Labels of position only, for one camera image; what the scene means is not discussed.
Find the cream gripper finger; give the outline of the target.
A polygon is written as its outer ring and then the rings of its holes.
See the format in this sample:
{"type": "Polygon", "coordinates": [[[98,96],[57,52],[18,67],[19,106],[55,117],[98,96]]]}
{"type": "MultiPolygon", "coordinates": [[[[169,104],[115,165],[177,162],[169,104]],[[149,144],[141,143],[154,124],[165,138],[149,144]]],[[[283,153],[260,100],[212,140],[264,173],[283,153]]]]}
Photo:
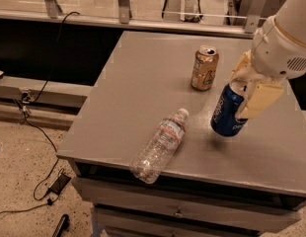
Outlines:
{"type": "Polygon", "coordinates": [[[229,81],[230,89],[239,96],[244,96],[247,89],[247,82],[240,78],[234,78],[229,81]]]}
{"type": "Polygon", "coordinates": [[[236,113],[237,119],[253,119],[272,105],[283,93],[283,87],[259,83],[236,113]]]}

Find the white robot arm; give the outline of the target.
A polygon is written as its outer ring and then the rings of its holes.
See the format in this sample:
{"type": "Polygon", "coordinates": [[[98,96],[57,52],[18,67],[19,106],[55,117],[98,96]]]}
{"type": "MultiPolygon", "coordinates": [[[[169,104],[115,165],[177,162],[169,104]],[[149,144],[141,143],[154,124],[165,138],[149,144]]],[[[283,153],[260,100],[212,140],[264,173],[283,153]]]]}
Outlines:
{"type": "Polygon", "coordinates": [[[252,119],[278,100],[287,79],[306,73],[306,0],[286,0],[255,32],[229,86],[243,97],[236,119],[252,119]]]}

